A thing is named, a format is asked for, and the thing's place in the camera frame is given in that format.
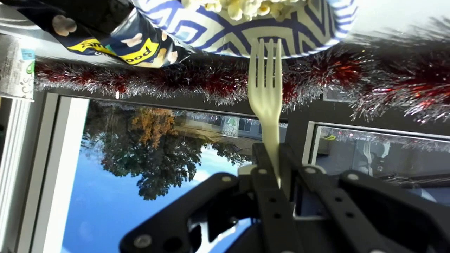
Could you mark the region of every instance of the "paper plate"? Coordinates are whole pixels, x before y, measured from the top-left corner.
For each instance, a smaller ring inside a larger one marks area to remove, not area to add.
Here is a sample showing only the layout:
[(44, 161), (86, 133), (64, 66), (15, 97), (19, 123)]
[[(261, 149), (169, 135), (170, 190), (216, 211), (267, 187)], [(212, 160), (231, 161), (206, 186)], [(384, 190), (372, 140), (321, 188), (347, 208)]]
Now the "paper plate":
[(178, 0), (134, 0), (150, 22), (185, 44), (213, 54), (250, 57), (254, 38), (282, 40), (283, 58), (323, 51), (345, 38), (358, 9), (356, 0), (306, 0), (277, 22), (267, 15), (250, 22), (234, 21), (200, 7), (184, 9)]

